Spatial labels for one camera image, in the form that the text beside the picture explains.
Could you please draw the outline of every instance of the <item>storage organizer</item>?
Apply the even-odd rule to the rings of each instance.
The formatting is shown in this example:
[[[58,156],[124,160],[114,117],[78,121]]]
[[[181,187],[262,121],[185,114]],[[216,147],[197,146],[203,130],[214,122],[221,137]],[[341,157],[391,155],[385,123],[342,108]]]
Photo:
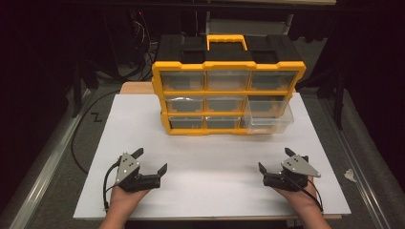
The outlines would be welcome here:
[[[282,133],[306,67],[285,35],[163,35],[152,84],[169,135]]]

